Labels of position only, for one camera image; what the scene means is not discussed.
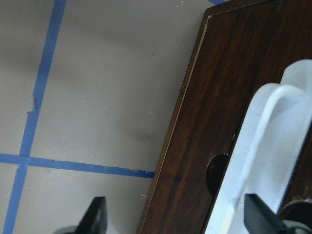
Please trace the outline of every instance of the light wood edge trim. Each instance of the light wood edge trim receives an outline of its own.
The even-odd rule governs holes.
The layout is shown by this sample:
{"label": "light wood edge trim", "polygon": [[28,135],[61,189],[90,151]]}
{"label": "light wood edge trim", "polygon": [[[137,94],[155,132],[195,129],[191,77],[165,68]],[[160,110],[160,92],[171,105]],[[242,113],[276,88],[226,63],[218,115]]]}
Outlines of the light wood edge trim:
{"label": "light wood edge trim", "polygon": [[146,219],[148,210],[150,208],[150,205],[151,205],[151,202],[152,202],[152,199],[153,199],[153,196],[154,196],[154,192],[155,192],[155,189],[156,189],[156,185],[157,185],[157,182],[158,182],[158,179],[159,179],[159,175],[160,175],[160,172],[161,172],[161,169],[162,169],[162,166],[163,166],[163,163],[164,163],[164,160],[165,160],[165,157],[166,157],[169,145],[170,145],[170,141],[171,141],[174,129],[176,127],[176,122],[177,122],[178,116],[180,114],[180,110],[181,110],[181,107],[182,107],[182,104],[183,104],[183,101],[184,101],[184,98],[185,98],[185,95],[186,95],[186,92],[187,92],[190,80],[192,78],[192,74],[193,74],[193,70],[194,70],[194,67],[195,67],[195,64],[196,64],[196,61],[197,61],[197,57],[198,57],[198,54],[199,54],[202,42],[204,40],[206,31],[207,31],[208,20],[210,19],[210,17],[211,16],[205,15],[204,18],[203,18],[203,21],[201,23],[201,26],[199,28],[199,33],[197,35],[197,39],[196,39],[196,42],[195,42],[194,50],[192,52],[190,63],[188,65],[188,69],[186,71],[186,76],[184,78],[184,81],[183,81],[183,84],[182,84],[182,87],[181,87],[181,90],[180,90],[180,94],[179,94],[179,97],[178,97],[178,100],[177,100],[177,103],[176,103],[176,106],[175,106],[175,110],[174,110],[174,113],[173,113],[173,116],[172,116],[172,120],[171,120],[169,129],[168,129],[168,132],[167,132],[167,135],[166,135],[166,139],[165,139],[162,151],[161,151],[161,155],[160,155],[159,161],[158,161],[157,169],[155,171],[155,175],[154,175],[154,179],[153,179],[153,182],[152,182],[152,185],[151,185],[151,189],[149,191],[149,194],[148,194],[148,197],[147,197],[147,200],[146,200],[146,203],[145,203],[144,210],[142,212],[141,220],[140,220],[139,227],[137,229],[137,233],[136,234],[141,234],[142,233],[142,230],[143,230],[143,227],[144,227],[144,223],[145,223],[145,219]]}

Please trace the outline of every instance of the white plastic part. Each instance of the white plastic part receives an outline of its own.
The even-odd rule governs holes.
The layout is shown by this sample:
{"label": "white plastic part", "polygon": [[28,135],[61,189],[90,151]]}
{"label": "white plastic part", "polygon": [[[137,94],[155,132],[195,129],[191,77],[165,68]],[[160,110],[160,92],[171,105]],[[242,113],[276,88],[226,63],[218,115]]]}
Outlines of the white plastic part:
{"label": "white plastic part", "polygon": [[312,60],[286,68],[280,84],[254,95],[205,234],[248,234],[244,194],[256,193],[276,212],[312,118]]}

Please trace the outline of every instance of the gray floor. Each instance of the gray floor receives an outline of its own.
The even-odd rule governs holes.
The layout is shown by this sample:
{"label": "gray floor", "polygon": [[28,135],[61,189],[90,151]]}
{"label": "gray floor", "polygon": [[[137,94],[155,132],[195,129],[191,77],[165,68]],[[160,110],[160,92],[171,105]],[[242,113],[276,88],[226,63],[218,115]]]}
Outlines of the gray floor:
{"label": "gray floor", "polygon": [[[54,1],[0,7],[0,228]],[[68,0],[31,157],[153,172],[206,0]],[[152,179],[29,166],[14,233],[77,225],[106,196],[108,234],[133,234]]]}

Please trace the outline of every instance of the wooden cabinet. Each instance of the wooden cabinet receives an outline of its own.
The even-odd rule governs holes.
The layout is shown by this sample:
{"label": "wooden cabinet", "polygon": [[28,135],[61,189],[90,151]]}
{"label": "wooden cabinet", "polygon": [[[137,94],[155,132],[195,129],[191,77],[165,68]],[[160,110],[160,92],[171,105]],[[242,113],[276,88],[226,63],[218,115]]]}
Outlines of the wooden cabinet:
{"label": "wooden cabinet", "polygon": [[[233,0],[206,10],[138,234],[202,233],[214,202],[209,161],[231,155],[256,90],[312,58],[311,25],[312,0]],[[312,196],[311,141],[284,203]],[[296,185],[301,177],[305,188]]]}

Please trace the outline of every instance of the wood grain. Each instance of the wood grain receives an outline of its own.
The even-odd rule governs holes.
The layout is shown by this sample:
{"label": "wood grain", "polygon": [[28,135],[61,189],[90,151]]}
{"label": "wood grain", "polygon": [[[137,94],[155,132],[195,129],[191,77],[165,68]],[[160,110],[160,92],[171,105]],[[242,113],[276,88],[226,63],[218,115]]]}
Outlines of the wood grain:
{"label": "wood grain", "polygon": [[[206,166],[232,153],[255,92],[280,82],[293,62],[311,59],[311,5],[233,0],[206,10],[138,234],[199,234],[205,227],[214,203]],[[312,197],[311,145],[310,131],[283,205]]]}
{"label": "wood grain", "polygon": [[207,164],[231,149],[277,8],[273,1],[209,19],[138,233],[200,232],[212,200]]}

